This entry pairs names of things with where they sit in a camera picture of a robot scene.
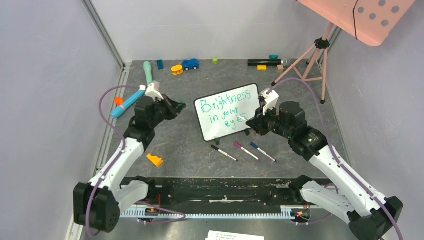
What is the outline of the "green whiteboard marker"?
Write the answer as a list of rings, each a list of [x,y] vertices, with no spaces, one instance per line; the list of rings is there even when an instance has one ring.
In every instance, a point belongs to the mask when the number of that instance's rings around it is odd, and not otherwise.
[[[239,119],[241,119],[241,120],[243,120],[245,122],[247,122],[249,120],[248,118],[243,117],[243,116],[240,116],[240,115],[237,115],[237,118],[239,118]]]

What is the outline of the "white whiteboard black frame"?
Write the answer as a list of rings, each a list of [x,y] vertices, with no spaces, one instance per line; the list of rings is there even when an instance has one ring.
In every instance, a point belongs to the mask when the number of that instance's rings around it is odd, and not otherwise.
[[[202,138],[215,141],[249,129],[242,116],[251,119],[260,107],[255,83],[199,97],[193,102]]]

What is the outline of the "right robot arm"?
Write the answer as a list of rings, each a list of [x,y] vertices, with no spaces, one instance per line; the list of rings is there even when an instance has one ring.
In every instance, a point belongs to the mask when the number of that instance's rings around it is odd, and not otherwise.
[[[302,175],[289,186],[289,199],[317,205],[344,221],[359,240],[380,240],[397,221],[403,203],[396,196],[386,197],[372,187],[338,154],[326,136],[308,125],[300,104],[287,101],[279,109],[258,108],[246,121],[258,135],[274,133],[288,140],[290,148],[319,169],[341,193],[326,189]]]

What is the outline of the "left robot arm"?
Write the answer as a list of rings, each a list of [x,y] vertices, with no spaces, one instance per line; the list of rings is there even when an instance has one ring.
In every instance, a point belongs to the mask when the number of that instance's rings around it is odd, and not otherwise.
[[[123,211],[138,201],[151,204],[156,200],[157,190],[147,178],[135,177],[127,185],[122,185],[122,182],[153,141],[155,128],[163,121],[175,119],[186,106],[165,94],[161,97],[143,96],[136,102],[134,116],[115,153],[91,180],[75,186],[75,224],[110,233]]]

